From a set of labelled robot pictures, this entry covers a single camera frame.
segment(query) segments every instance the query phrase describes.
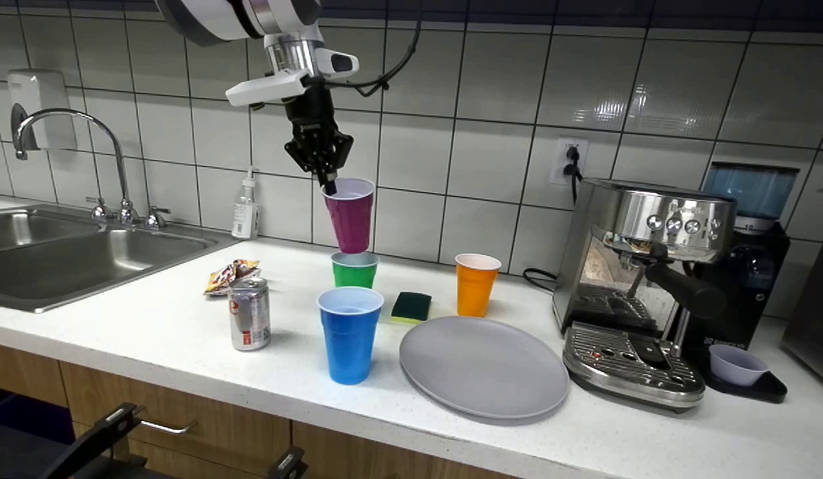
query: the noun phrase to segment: green cup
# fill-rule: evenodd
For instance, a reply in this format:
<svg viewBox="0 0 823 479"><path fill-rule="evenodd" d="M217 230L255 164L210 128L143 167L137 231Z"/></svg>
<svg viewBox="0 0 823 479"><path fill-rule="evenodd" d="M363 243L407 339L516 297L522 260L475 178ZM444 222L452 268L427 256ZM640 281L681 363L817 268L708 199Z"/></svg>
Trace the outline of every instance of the green cup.
<svg viewBox="0 0 823 479"><path fill-rule="evenodd" d="M336 288L372 288L378 258L376 254L334 254L334 285Z"/></svg>

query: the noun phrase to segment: kitchen faucet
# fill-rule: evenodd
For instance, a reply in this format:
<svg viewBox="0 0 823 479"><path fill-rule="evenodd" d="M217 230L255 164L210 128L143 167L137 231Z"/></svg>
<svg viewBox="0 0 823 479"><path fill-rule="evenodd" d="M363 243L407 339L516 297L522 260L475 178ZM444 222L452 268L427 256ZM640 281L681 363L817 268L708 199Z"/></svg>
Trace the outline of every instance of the kitchen faucet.
<svg viewBox="0 0 823 479"><path fill-rule="evenodd" d="M37 110L29 118L22 118L22 123L18 123L18 118L13 120L13 115L11 115L11 123L18 123L18 126L11 126L13 128L17 159L29 159L27 150L37 150L34 132L29 128L43 118L85 118L87 123L98 126L111 138L111 150L114 150L114 159L117 159L121 198L122 198L121 211L117 211L117 226L130 230L134 222L137 222L137 211L134 211L134 202L129 199L122 151L121 151L121 142L111 132L111 128L107 128L98 118L94 118L87 111L62 110L62 106L58 110Z"/></svg>

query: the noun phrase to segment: stainless steel sink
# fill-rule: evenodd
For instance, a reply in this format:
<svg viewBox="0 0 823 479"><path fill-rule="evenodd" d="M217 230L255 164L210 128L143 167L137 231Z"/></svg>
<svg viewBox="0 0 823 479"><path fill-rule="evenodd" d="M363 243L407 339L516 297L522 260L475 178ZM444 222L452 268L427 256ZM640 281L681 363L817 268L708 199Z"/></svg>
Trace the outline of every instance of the stainless steel sink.
<svg viewBox="0 0 823 479"><path fill-rule="evenodd" d="M58 239L0 251L0 305L46 311L225 246L205 234L65 230Z"/></svg>
<svg viewBox="0 0 823 479"><path fill-rule="evenodd" d="M97 226L74 212L49 207L0 211L0 251L94 231Z"/></svg>

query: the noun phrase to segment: white countertop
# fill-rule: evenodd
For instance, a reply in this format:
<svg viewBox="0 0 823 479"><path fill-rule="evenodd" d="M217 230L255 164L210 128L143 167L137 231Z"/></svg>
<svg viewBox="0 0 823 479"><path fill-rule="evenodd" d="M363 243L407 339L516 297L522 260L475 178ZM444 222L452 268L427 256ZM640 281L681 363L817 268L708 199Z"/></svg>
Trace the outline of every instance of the white countertop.
<svg viewBox="0 0 823 479"><path fill-rule="evenodd" d="M231 258L261 260L271 288L274 339L261 352L235 352L226 304L201 295L209 271ZM452 313L451 268L382 260L387 305L360 387L339 387L324 369L316 295L330 285L328 251L241 243L46 313L0 308L0 345L515 476L823 476L823 387L776 345L777 327L764 324L755 352L789 387L783 405L708 391L697 409L671 416L573 384L555 416L490 425L422 397L399 369L414 324L392 321L388 308L399 289L418 289L434 295L431 317ZM561 352L550 293L504 276L494 300L487 320Z"/></svg>

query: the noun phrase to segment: wooden cabinet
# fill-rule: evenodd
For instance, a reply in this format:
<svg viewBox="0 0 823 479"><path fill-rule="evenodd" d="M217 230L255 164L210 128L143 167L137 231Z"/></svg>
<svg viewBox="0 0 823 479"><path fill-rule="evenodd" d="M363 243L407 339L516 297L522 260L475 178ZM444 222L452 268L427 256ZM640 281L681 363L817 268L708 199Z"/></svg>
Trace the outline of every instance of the wooden cabinet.
<svg viewBox="0 0 823 479"><path fill-rule="evenodd" d="M312 479L502 479L494 472L303 424L294 424L294 445L303 449L306 476Z"/></svg>
<svg viewBox="0 0 823 479"><path fill-rule="evenodd" d="M291 445L291 420L283 417L74 365L62 365L62 372L77 433L122 403L139 405L146 420L189 425L181 436L155 429L130 433L130 449L173 476L265 476Z"/></svg>
<svg viewBox="0 0 823 479"><path fill-rule="evenodd" d="M0 345L0 389L66 407L58 363Z"/></svg>

